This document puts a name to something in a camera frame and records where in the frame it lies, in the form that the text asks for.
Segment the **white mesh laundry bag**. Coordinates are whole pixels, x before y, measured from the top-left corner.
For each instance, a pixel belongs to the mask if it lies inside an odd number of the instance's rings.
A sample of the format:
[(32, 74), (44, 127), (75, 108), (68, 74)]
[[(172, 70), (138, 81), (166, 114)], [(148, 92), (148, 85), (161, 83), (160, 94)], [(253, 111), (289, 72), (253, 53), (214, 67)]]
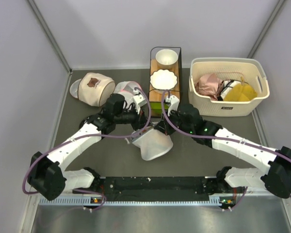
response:
[(173, 147), (173, 142), (169, 135), (148, 126), (140, 134), (134, 137), (125, 138), (128, 144), (133, 144), (140, 149), (141, 158), (151, 161), (169, 152)]

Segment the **black wire wooden rack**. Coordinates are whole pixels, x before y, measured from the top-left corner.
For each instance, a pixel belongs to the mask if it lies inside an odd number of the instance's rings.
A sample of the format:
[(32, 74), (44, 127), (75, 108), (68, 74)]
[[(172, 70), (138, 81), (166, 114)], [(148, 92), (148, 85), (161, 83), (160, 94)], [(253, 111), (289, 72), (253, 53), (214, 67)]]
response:
[[(159, 50), (162, 49), (171, 49), (174, 50), (178, 54), (178, 61), (170, 68), (170, 69), (165, 69), (159, 67), (155, 55)], [(170, 90), (170, 93), (172, 95), (177, 96), (179, 99), (182, 99), (182, 84), (181, 84), (181, 79), (182, 79), (182, 50), (180, 47), (154, 47), (151, 52), (150, 52), (150, 76), (157, 70), (169, 70), (175, 73), (175, 75), (178, 78), (178, 84), (176, 87), (172, 90)], [(150, 102), (161, 102), (162, 98), (162, 91), (155, 90), (152, 85), (149, 83), (149, 101)]]

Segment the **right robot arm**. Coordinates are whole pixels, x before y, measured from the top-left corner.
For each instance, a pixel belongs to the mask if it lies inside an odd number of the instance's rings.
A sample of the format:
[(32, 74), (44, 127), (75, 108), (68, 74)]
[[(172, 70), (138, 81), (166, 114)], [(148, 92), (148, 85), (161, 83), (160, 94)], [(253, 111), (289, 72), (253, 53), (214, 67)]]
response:
[(192, 138), (196, 143), (224, 151), (252, 165), (252, 168), (225, 167), (217, 174), (217, 187), (228, 192), (233, 187), (265, 189), (271, 194), (291, 198), (291, 149), (269, 148), (237, 136), (220, 124), (204, 120), (191, 104), (165, 110), (167, 127)]

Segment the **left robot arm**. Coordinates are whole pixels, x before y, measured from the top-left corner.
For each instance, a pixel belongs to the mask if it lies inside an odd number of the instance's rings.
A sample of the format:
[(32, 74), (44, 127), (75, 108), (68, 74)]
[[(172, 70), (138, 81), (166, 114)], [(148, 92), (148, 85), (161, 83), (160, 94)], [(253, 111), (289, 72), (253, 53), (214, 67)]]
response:
[(112, 138), (111, 133), (119, 124), (131, 125), (135, 133), (144, 130), (150, 123), (150, 118), (141, 109), (145, 104), (149, 101), (141, 90), (137, 90), (131, 104), (123, 95), (111, 94), (101, 110), (87, 117), (74, 135), (48, 152), (37, 152), (32, 156), (23, 184), (29, 184), (47, 200), (54, 200), (63, 192), (74, 189), (98, 191), (99, 175), (93, 169), (68, 171), (67, 167), (95, 143)]

